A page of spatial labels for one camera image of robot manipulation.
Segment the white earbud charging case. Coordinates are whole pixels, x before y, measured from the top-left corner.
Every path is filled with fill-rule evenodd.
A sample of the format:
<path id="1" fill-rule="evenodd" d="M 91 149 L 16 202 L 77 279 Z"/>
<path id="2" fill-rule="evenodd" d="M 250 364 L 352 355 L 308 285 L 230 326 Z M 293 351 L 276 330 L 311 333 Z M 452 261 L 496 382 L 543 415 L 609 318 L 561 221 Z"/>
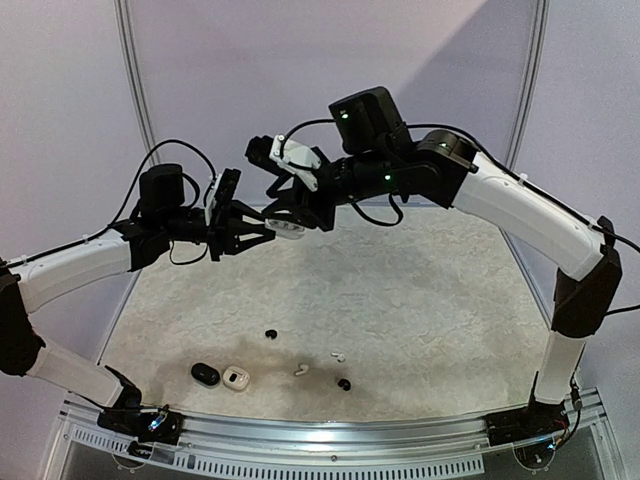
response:
<path id="1" fill-rule="evenodd" d="M 266 219 L 265 226 L 274 231 L 277 237 L 288 240 L 299 240 L 305 234 L 304 227 L 285 220 Z"/>

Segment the beige charging case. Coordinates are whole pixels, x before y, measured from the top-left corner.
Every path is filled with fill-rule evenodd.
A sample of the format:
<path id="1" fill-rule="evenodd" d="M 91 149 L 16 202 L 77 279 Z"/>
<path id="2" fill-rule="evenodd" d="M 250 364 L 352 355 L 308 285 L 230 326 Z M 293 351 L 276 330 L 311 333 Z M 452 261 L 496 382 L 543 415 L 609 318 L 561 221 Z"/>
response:
<path id="1" fill-rule="evenodd" d="M 222 374 L 222 382 L 234 391 L 244 391 L 250 382 L 249 373 L 237 366 L 229 366 Z"/>

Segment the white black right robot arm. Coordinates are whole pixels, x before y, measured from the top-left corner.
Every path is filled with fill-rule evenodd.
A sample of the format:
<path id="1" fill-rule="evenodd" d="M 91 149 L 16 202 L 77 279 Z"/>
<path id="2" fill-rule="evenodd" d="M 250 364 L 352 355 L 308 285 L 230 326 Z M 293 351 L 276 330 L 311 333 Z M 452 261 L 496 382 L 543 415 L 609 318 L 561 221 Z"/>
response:
<path id="1" fill-rule="evenodd" d="M 563 205 L 510 171 L 468 134 L 430 126 L 420 140 L 400 116 L 389 91 L 364 90 L 331 104 L 330 123 L 344 157 L 328 160 L 291 133 L 267 143 L 266 158 L 280 179 L 265 214 L 329 231 L 343 204 L 388 195 L 421 196 L 475 216 L 516 236 L 557 268 L 554 312 L 532 402 L 517 427 L 537 436 L 556 417 L 587 341 L 600 328 L 622 278 L 612 224 Z"/>

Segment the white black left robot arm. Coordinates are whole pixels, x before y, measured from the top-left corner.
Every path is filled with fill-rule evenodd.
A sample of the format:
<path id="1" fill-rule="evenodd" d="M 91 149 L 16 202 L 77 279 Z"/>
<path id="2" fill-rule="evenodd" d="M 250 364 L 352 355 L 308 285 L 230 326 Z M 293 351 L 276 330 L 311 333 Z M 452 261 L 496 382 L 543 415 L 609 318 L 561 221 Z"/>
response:
<path id="1" fill-rule="evenodd" d="M 1 267 L 1 372 L 53 384 L 109 409 L 128 434 L 148 426 L 136 387 L 97 364 L 98 341 L 116 314 L 115 299 L 134 273 L 180 242 L 198 244 L 212 260 L 274 239 L 264 218 L 235 200 L 240 173 L 227 169 L 203 207 L 186 201 L 188 178 L 177 164 L 142 173 L 130 215 L 104 232 L 37 259 Z"/>

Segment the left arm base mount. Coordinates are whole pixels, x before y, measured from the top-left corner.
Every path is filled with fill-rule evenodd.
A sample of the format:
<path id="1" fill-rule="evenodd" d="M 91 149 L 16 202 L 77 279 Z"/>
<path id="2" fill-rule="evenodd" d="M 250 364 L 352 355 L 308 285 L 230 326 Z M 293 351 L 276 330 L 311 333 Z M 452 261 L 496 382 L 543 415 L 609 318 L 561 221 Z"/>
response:
<path id="1" fill-rule="evenodd" d="M 115 433 L 135 437 L 140 443 L 177 445 L 185 416 L 167 405 L 148 407 L 135 397 L 119 399 L 98 416 L 97 425 Z"/>

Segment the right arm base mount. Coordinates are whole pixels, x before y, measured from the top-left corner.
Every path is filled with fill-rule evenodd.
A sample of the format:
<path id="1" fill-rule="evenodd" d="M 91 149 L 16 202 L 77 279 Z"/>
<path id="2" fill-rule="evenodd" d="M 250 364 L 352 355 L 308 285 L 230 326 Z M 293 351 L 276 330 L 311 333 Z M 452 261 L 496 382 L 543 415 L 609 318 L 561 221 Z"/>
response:
<path id="1" fill-rule="evenodd" d="M 570 392 L 571 405 L 576 414 L 570 422 L 565 404 L 543 404 L 530 395 L 523 407 L 501 410 L 483 416 L 485 431 L 491 446 L 545 439 L 560 432 L 552 441 L 552 449 L 566 444 L 574 435 L 581 420 L 582 398 L 579 388 L 573 385 Z"/>

